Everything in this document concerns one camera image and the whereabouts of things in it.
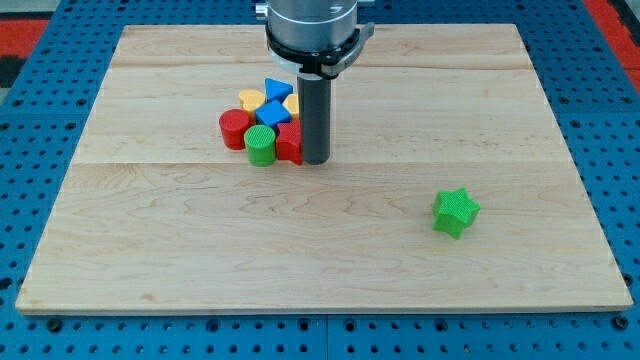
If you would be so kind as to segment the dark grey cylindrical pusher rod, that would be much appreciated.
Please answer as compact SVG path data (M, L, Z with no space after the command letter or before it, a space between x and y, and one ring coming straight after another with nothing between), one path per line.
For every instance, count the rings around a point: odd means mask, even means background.
M325 163L330 156L331 82L297 79L303 160Z

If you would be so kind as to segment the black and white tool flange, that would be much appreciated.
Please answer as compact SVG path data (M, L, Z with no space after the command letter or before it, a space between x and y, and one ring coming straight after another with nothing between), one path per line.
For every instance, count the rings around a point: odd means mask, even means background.
M369 22L356 28L340 45L311 52L290 48L280 42L268 26L265 30L271 58L286 72L304 80L334 80L359 58L365 43L374 35L375 24Z

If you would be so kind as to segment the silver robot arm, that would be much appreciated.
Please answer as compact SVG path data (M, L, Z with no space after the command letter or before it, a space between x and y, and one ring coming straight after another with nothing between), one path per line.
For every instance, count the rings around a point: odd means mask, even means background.
M266 22L274 62L297 76L303 161L330 157L332 81L351 67L374 35L358 25L359 0L265 0L255 16Z

